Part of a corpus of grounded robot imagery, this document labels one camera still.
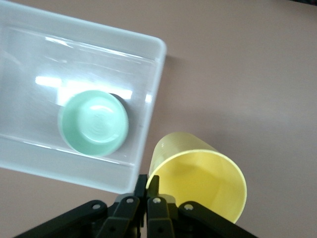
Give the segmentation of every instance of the brown surface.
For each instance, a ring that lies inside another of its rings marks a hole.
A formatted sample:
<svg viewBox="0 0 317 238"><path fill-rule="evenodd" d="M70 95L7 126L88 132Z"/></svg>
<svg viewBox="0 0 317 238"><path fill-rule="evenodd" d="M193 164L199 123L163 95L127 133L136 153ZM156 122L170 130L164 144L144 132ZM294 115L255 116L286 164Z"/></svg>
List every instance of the brown surface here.
<svg viewBox="0 0 317 238"><path fill-rule="evenodd" d="M141 172L156 142L191 132L248 185L238 225L317 237L317 8L286 0L16 0L162 38L168 56ZM115 194L0 170L0 237Z"/></svg>

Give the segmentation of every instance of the screw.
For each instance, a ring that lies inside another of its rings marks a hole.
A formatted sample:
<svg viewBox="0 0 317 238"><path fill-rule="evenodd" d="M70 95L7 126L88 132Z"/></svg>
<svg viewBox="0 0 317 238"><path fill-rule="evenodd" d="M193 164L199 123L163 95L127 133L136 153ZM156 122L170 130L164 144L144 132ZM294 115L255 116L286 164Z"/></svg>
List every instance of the screw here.
<svg viewBox="0 0 317 238"><path fill-rule="evenodd" d="M97 210L97 209L99 209L99 208L101 208L101 205L100 205L100 204L95 204L95 205L93 206L93 209L94 209L94 210Z"/></svg>
<svg viewBox="0 0 317 238"><path fill-rule="evenodd" d="M156 197L153 199L153 203L160 203L160 202L161 202L161 200L159 197Z"/></svg>
<svg viewBox="0 0 317 238"><path fill-rule="evenodd" d="M185 204L184 208L185 208L185 210L187 210L187 211L191 211L191 210L194 209L194 207L193 207L192 204Z"/></svg>
<svg viewBox="0 0 317 238"><path fill-rule="evenodd" d="M133 200L133 198L128 198L126 202L127 203L132 203L132 202L134 202L134 200Z"/></svg>

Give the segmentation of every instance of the small bowl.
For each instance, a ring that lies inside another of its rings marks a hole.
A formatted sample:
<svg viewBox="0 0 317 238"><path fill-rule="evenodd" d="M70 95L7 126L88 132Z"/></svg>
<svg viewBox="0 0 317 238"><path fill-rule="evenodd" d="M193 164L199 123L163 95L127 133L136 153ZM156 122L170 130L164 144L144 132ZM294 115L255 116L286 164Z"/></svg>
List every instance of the small bowl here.
<svg viewBox="0 0 317 238"><path fill-rule="evenodd" d="M129 122L118 99L103 91L89 90L75 95L61 108L58 126L64 141L74 150L104 156L123 144Z"/></svg>

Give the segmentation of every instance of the black object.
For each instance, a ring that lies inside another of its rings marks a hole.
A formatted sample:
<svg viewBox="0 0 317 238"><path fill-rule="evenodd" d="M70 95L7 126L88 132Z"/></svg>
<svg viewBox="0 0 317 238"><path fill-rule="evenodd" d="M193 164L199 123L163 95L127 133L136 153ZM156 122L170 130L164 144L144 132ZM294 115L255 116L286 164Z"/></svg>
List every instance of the black object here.
<svg viewBox="0 0 317 238"><path fill-rule="evenodd" d="M147 214L148 238L256 238L194 201L175 204L159 194L159 177L139 175L134 193L119 195L110 207L87 202L15 238L139 238Z"/></svg>

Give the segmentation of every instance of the cup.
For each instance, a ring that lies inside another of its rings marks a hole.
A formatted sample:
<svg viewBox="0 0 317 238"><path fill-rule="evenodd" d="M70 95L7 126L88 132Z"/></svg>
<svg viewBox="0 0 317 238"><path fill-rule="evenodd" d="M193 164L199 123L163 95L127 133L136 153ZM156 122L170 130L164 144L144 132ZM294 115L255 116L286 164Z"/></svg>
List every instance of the cup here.
<svg viewBox="0 0 317 238"><path fill-rule="evenodd" d="M61 108L58 126L64 141L74 150L91 156L116 151L128 133L128 115L113 95L88 90L72 97Z"/></svg>
<svg viewBox="0 0 317 238"><path fill-rule="evenodd" d="M236 223L247 199L239 167L216 149L186 132L174 132L156 145L150 165L149 187L159 176L159 193L172 195L179 206L196 201Z"/></svg>

